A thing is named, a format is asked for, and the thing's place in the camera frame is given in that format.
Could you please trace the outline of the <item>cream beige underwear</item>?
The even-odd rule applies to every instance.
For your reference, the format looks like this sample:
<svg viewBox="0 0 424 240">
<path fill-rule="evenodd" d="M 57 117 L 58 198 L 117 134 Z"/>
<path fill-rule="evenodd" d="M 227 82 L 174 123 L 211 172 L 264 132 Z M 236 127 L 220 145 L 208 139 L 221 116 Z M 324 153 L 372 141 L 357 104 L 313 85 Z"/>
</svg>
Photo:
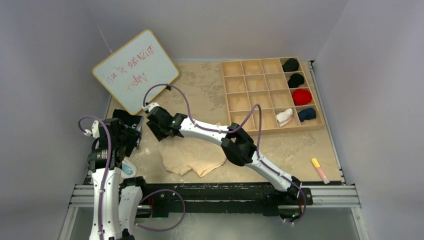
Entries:
<svg viewBox="0 0 424 240">
<path fill-rule="evenodd" d="M 167 137 L 158 151 L 165 169 L 180 176 L 193 170 L 202 178 L 227 160 L 220 146 L 192 137 Z"/>
</svg>

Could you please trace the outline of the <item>white whiteboard yellow frame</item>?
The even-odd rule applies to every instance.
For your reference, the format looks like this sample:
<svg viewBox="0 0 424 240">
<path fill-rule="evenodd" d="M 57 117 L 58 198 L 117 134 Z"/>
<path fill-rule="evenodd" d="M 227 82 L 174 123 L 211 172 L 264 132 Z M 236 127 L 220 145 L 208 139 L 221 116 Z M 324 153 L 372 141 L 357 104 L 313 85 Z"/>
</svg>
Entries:
<svg viewBox="0 0 424 240">
<path fill-rule="evenodd" d="M 179 76 L 179 70 L 146 29 L 97 64 L 92 74 L 127 112 L 136 115 Z"/>
</svg>

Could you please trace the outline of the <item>white underwear pink trim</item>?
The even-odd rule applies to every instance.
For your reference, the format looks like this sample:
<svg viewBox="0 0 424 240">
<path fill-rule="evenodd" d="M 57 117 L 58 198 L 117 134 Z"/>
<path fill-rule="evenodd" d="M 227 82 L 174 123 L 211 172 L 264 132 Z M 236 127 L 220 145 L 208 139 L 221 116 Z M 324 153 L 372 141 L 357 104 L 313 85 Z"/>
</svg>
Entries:
<svg viewBox="0 0 424 240">
<path fill-rule="evenodd" d="M 278 126 L 281 128 L 284 125 L 289 124 L 293 120 L 293 115 L 294 113 L 292 108 L 288 108 L 276 114 L 276 120 L 277 120 Z"/>
</svg>

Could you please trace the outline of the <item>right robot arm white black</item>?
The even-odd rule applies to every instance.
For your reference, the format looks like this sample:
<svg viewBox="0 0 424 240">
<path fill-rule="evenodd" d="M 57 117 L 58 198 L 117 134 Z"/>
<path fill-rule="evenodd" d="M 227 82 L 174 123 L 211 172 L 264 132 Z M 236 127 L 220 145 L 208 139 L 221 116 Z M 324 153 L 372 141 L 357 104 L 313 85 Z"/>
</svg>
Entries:
<svg viewBox="0 0 424 240">
<path fill-rule="evenodd" d="M 306 194 L 301 189 L 301 181 L 284 172 L 269 161 L 259 149 L 259 143 L 237 123 L 230 126 L 213 125 L 191 119 L 177 113 L 171 115 L 163 107 L 153 102 L 144 108 L 147 126 L 158 141 L 167 137 L 194 138 L 215 144 L 223 150 L 227 160 L 239 167 L 248 167 L 257 172 L 280 193 L 282 200 L 294 203 Z"/>
</svg>

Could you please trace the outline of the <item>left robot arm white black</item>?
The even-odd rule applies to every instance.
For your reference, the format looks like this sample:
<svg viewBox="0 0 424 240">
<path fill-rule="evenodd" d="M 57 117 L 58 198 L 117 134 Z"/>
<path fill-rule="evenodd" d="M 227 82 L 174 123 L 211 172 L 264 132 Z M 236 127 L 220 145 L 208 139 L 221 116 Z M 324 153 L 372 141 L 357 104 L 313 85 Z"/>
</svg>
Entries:
<svg viewBox="0 0 424 240">
<path fill-rule="evenodd" d="M 131 155 L 141 133 L 118 118 L 93 122 L 86 131 L 95 141 L 87 156 L 93 183 L 91 240 L 133 240 L 138 205 L 146 203 L 149 191 L 142 177 L 122 180 L 122 163 Z"/>
</svg>

